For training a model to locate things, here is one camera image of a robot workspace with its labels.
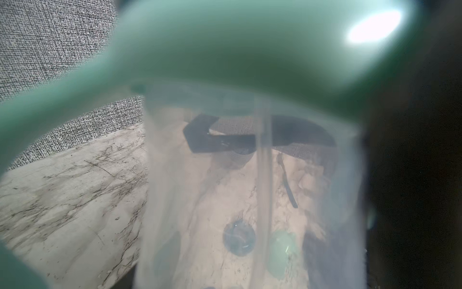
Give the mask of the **mint cap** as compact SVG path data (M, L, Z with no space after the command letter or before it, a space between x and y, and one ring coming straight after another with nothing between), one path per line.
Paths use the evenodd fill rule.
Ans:
M278 280L285 279L286 271L292 266L292 260L299 256L296 241L293 232L277 230L272 233L266 261L267 271L272 277Z

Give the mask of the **clear bottle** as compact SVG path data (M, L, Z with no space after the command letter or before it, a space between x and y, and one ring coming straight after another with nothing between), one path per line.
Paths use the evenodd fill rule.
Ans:
M366 287L357 125L216 85L154 83L143 94L149 192L136 289ZM256 233L246 256L223 243L236 220ZM266 266L277 230L299 250L283 280Z

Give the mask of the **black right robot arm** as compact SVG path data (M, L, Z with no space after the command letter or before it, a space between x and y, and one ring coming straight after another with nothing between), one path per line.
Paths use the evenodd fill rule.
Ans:
M381 95L363 141L377 212L370 266L384 289L462 286L462 4L425 4L425 42Z

